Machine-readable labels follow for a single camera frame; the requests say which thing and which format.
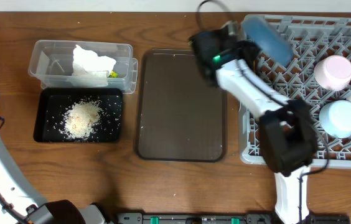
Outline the dark blue plate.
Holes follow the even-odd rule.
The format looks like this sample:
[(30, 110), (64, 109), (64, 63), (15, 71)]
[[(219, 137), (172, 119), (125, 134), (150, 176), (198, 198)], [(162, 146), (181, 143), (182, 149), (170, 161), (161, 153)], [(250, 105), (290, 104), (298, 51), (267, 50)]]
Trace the dark blue plate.
[(248, 17), (241, 22), (245, 34), (274, 62), (287, 66), (293, 58), (290, 43), (263, 18)]

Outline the yellow green snack wrapper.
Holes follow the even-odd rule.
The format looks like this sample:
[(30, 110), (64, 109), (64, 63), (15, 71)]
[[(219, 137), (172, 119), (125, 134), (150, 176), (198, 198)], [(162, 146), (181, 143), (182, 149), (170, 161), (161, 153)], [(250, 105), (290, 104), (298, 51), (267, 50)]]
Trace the yellow green snack wrapper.
[(114, 71), (111, 71), (110, 74), (108, 75), (109, 78), (117, 78), (118, 74)]

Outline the pink white bowl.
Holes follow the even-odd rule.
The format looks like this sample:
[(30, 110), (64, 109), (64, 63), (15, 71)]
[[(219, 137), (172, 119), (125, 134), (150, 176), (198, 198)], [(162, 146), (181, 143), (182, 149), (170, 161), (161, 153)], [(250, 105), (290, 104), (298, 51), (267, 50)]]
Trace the pink white bowl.
[(327, 57), (314, 67), (316, 82), (326, 90), (343, 90), (351, 81), (351, 62), (339, 55)]

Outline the white napkin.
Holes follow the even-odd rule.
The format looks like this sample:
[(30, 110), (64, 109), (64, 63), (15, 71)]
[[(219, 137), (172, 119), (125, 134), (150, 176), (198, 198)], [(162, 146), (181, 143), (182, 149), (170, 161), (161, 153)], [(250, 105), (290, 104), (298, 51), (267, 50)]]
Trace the white napkin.
[(98, 56), (92, 50), (85, 50), (79, 45), (73, 50), (73, 73), (69, 82), (80, 88), (106, 87), (108, 75), (114, 71), (116, 60), (107, 56)]

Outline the light blue bowl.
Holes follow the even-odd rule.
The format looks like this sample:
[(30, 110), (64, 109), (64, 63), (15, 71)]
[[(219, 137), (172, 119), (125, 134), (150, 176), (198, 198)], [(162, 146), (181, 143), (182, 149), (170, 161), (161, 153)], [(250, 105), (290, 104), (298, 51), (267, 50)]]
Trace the light blue bowl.
[(319, 121), (324, 131), (335, 138), (351, 136), (351, 102), (338, 100), (322, 107)]

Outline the rice leftovers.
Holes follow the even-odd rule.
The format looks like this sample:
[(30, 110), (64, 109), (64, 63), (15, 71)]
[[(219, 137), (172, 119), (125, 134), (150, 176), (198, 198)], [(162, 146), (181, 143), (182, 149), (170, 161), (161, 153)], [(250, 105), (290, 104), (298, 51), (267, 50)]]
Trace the rice leftovers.
[(51, 96), (45, 110), (43, 142), (115, 142), (121, 131), (119, 95)]

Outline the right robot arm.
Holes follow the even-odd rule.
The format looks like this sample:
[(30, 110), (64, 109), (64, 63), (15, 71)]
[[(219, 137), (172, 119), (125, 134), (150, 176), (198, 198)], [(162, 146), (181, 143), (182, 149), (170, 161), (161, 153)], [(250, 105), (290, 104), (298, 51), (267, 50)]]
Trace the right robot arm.
[(307, 176), (318, 149), (308, 105), (275, 91), (251, 70), (247, 59), (256, 45), (238, 40), (233, 27), (202, 30), (189, 45), (202, 76), (257, 120), (260, 152), (276, 182), (275, 212), (283, 223), (301, 223), (309, 216)]

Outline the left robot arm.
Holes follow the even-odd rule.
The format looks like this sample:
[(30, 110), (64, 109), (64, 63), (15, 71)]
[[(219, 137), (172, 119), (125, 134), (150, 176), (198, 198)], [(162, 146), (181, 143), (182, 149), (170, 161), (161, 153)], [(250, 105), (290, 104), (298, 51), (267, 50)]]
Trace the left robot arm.
[(78, 209), (68, 200), (48, 202), (24, 177), (0, 137), (0, 223), (109, 223), (92, 204)]

